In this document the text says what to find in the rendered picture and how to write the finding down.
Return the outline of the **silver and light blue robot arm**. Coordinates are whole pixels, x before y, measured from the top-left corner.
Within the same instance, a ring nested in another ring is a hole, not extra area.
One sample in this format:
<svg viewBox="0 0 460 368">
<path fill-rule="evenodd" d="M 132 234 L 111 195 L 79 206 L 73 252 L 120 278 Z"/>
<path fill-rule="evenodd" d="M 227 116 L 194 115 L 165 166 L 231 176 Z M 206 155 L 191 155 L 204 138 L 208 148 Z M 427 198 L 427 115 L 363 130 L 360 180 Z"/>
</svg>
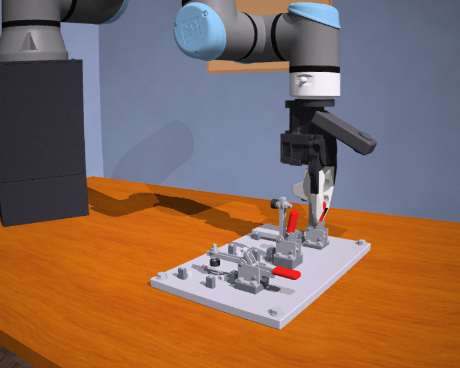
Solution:
<svg viewBox="0 0 460 368">
<path fill-rule="evenodd" d="M 2 0 L 0 62 L 68 60 L 61 22 L 113 23 L 128 2 Z M 182 0 L 182 7 L 173 32 L 185 55 L 241 64 L 289 61 L 291 97 L 340 97 L 340 25 L 334 7 L 298 2 L 288 13 L 263 16 L 236 11 L 235 0 Z M 326 110 L 316 111 L 311 123 L 362 155 L 377 145 Z"/>
</svg>

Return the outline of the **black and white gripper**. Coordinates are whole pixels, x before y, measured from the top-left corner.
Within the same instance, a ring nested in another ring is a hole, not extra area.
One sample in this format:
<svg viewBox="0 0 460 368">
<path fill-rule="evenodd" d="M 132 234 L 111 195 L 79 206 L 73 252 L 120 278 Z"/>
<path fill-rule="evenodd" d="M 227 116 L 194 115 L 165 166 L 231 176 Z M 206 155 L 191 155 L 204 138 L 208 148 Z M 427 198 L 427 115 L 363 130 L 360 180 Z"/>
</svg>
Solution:
<svg viewBox="0 0 460 368">
<path fill-rule="evenodd" d="M 289 130 L 280 134 L 280 162 L 308 165 L 303 181 L 295 184 L 292 192 L 311 203 L 314 223 L 318 223 L 322 216 L 323 201 L 327 204 L 323 220 L 330 206 L 337 172 L 337 140 L 311 120 L 316 111 L 333 106 L 335 99 L 285 100 L 285 108 L 289 108 Z"/>
</svg>

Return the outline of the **grey toggle clamp with red handle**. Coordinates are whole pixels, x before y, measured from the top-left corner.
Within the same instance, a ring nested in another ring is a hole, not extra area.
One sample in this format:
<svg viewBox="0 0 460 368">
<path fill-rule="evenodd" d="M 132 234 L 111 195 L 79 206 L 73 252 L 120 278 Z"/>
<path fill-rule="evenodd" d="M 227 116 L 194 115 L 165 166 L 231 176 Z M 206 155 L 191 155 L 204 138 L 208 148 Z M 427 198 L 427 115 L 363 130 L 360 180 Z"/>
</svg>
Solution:
<svg viewBox="0 0 460 368">
<path fill-rule="evenodd" d="M 325 248 L 327 245 L 329 245 L 330 240 L 328 240 L 328 228 L 324 228 L 325 220 L 323 220 L 326 205 L 327 205 L 326 202 L 323 201 L 324 211 L 322 213 L 322 216 L 318 224 L 315 224 L 313 222 L 313 225 L 306 226 L 304 247 L 315 248 L 315 249 L 321 250 Z M 314 219 L 312 206 L 310 202 L 309 202 L 308 218 Z M 314 227 L 315 228 L 317 227 L 317 228 L 313 229 Z M 325 235 L 324 235 L 324 231 L 325 231 Z"/>
<path fill-rule="evenodd" d="M 206 251 L 210 256 L 210 266 L 220 266 L 220 259 L 238 264 L 238 279 L 235 280 L 235 289 L 257 294 L 269 286 L 269 278 L 275 278 L 275 275 L 297 280 L 301 273 L 299 271 L 277 266 L 270 268 L 266 263 L 257 262 L 251 250 L 244 252 L 244 257 L 220 252 L 216 244 Z M 247 263 L 249 265 L 247 265 Z"/>
</svg>

